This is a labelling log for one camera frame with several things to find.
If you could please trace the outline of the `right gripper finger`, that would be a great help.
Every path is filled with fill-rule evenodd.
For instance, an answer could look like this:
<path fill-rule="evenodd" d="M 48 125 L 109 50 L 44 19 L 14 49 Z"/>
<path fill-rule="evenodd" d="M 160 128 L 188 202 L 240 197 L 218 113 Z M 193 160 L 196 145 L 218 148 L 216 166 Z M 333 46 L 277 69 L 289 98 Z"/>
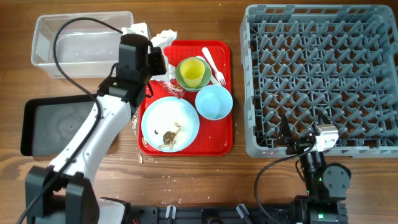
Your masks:
<path fill-rule="evenodd" d="M 289 122 L 287 121 L 287 117 L 284 114 L 281 116 L 277 143 L 280 146 L 292 146 L 294 144 L 292 132 L 289 127 Z"/>
<path fill-rule="evenodd" d="M 329 125 L 331 121 L 326 117 L 322 110 L 317 110 L 317 126 Z"/>

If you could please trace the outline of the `red snack wrapper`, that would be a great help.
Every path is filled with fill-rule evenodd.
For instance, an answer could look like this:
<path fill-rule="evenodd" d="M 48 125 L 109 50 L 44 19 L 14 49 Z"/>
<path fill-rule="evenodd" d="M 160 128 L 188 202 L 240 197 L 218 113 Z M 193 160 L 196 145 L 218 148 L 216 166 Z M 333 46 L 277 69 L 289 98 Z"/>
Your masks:
<path fill-rule="evenodd" d="M 182 88 L 176 79 L 171 79 L 171 81 L 163 81 L 163 80 L 151 80 L 151 84 L 154 84 L 157 88 L 161 90 L 167 91 L 171 96 L 175 96 L 177 98 L 183 98 L 187 95 L 187 90 Z"/>

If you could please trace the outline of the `yellow plastic cup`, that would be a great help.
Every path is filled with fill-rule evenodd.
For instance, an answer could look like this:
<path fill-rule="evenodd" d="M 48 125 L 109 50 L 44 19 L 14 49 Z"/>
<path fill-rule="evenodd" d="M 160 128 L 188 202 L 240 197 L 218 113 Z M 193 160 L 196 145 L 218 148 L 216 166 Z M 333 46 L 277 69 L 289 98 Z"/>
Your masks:
<path fill-rule="evenodd" d="M 187 58 L 180 66 L 180 73 L 188 87 L 196 88 L 203 79 L 205 65 L 198 58 Z"/>

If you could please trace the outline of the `light blue bowl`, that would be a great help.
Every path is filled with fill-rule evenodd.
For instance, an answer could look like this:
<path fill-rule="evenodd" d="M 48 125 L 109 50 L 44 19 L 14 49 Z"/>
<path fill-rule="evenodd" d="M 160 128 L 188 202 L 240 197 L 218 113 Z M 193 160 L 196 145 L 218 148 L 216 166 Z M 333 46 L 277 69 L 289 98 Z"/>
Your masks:
<path fill-rule="evenodd" d="M 203 87 L 195 97 L 195 107 L 200 115 L 209 120 L 220 120 L 233 108 L 231 93 L 220 85 Z"/>

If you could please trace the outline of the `white napkin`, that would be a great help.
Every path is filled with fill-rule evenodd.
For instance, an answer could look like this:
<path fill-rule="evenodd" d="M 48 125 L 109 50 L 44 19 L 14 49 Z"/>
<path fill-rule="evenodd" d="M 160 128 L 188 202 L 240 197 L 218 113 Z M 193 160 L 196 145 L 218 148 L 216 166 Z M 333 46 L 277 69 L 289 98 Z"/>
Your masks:
<path fill-rule="evenodd" d="M 177 38 L 177 31 L 163 30 L 161 33 L 157 34 L 155 37 L 151 38 L 151 42 L 154 47 L 160 47 L 162 50 L 162 55 L 165 60 L 166 73 L 163 75 L 156 75 L 151 78 L 151 80 L 169 82 L 171 78 L 175 78 L 175 66 L 169 64 L 169 59 L 164 53 L 164 49 L 172 45 L 172 42 Z"/>

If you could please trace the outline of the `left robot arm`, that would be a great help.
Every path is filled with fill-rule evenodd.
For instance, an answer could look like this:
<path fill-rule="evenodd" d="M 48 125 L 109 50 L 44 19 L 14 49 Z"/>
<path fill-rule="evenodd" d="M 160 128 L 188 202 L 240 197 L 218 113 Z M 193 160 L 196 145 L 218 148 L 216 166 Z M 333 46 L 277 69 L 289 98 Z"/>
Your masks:
<path fill-rule="evenodd" d="M 120 130 L 148 95 L 149 80 L 165 73 L 162 51 L 143 35 L 124 34 L 116 71 L 93 97 L 94 106 L 65 149 L 48 167 L 33 166 L 25 178 L 22 223 L 127 223 L 130 204 L 96 199 L 93 181 Z"/>

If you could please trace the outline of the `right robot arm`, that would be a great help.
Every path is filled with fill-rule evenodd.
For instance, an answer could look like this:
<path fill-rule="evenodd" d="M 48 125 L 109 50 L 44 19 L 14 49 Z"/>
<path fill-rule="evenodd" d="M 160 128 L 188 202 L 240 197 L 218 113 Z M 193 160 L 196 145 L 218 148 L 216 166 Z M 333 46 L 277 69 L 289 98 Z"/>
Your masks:
<path fill-rule="evenodd" d="M 286 154 L 298 155 L 300 177 L 307 189 L 306 196 L 296 196 L 289 206 L 287 223 L 348 223 L 346 191 L 351 171 L 339 163 L 327 163 L 325 153 L 335 147 L 338 130 L 321 115 L 315 133 L 294 138 L 286 116 L 281 117 L 278 143 L 286 146 Z"/>

